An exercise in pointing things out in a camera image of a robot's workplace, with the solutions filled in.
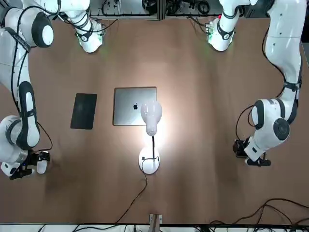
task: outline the white desk lamp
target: white desk lamp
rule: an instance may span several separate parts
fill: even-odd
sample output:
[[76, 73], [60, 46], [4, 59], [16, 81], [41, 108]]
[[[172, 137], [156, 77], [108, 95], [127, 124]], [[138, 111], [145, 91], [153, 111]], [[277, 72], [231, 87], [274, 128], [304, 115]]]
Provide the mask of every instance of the white desk lamp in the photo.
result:
[[140, 151], [139, 165], [140, 169], [146, 174], [155, 173], [160, 165], [160, 155], [155, 146], [155, 134], [157, 130], [157, 124], [162, 117], [162, 106], [158, 101], [148, 101], [140, 108], [140, 114], [144, 122], [146, 123], [146, 132], [149, 136], [152, 136], [153, 146], [144, 147]]

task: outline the brown table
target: brown table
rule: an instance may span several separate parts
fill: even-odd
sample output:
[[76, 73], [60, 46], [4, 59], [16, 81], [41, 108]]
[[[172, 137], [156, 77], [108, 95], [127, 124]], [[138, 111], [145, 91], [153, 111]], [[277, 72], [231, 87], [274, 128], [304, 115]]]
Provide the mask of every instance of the brown table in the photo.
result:
[[[164, 223], [232, 223], [271, 197], [309, 204], [305, 61], [298, 116], [288, 141], [267, 153], [272, 166], [248, 167], [232, 150], [242, 109], [282, 87], [261, 52], [268, 23], [240, 20], [233, 44], [219, 53], [190, 20], [120, 20], [91, 55], [73, 29], [54, 23], [52, 47], [30, 54], [38, 120], [53, 139], [53, 162], [42, 176], [9, 181], [0, 175], [0, 221], [113, 223], [123, 214], [145, 184], [138, 155], [151, 138], [143, 126], [112, 125], [115, 87], [157, 86], [163, 107], [156, 135], [160, 168], [122, 223], [147, 223], [150, 213], [162, 214]], [[0, 116], [16, 114], [9, 91], [0, 90]], [[70, 129], [76, 93], [98, 94], [91, 131]], [[246, 120], [240, 120], [242, 138], [253, 132]], [[289, 203], [274, 205], [292, 220], [308, 216]], [[286, 221], [266, 210], [262, 223]]]

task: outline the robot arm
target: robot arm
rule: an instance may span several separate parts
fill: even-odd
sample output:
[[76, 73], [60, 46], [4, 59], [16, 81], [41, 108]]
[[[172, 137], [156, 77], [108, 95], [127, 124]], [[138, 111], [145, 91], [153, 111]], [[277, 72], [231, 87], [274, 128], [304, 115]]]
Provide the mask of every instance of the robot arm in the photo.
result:
[[72, 22], [86, 31], [81, 31], [86, 37], [82, 44], [85, 51], [93, 52], [102, 44], [102, 40], [98, 43], [98, 34], [89, 32], [94, 27], [85, 12], [89, 0], [23, 0], [23, 4], [23, 9], [5, 8], [0, 16], [0, 83], [11, 91], [19, 112], [19, 116], [8, 116], [0, 123], [1, 169], [11, 179], [35, 173], [28, 165], [37, 165], [37, 172], [42, 174], [50, 160], [47, 152], [32, 151], [40, 140], [40, 129], [28, 72], [31, 47], [49, 47], [54, 39], [52, 24], [46, 15], [65, 11], [71, 16]]
[[95, 52], [103, 44], [104, 26], [91, 20], [86, 10], [90, 0], [23, 0], [24, 8], [38, 5], [51, 13], [64, 12], [74, 25], [80, 45], [87, 53]]
[[[209, 43], [224, 51], [232, 41], [239, 17], [238, 6], [254, 5], [257, 0], [220, 0], [224, 13], [212, 23]], [[237, 157], [248, 157], [250, 165], [263, 166], [260, 157], [270, 148], [283, 143], [290, 134], [290, 124], [296, 117], [301, 87], [302, 59], [300, 37], [306, 15], [306, 0], [274, 0], [269, 6], [271, 22], [265, 46], [266, 58], [284, 75], [282, 94], [274, 99], [258, 100], [252, 110], [254, 135], [245, 141], [236, 140], [233, 146]]]

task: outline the silver laptop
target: silver laptop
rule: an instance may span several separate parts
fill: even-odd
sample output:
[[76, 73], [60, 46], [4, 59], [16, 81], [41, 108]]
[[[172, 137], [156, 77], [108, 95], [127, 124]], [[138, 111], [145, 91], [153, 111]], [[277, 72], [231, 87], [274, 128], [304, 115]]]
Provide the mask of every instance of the silver laptop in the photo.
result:
[[115, 88], [113, 124], [145, 125], [140, 107], [153, 100], [156, 101], [156, 87]]

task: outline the lamp stem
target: lamp stem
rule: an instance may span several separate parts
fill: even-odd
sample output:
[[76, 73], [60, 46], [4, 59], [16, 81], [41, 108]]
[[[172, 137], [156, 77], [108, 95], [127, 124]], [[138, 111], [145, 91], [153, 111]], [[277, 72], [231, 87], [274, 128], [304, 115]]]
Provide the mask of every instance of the lamp stem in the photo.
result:
[[153, 158], [155, 159], [155, 137], [154, 136], [152, 136], [152, 138], [153, 138]]

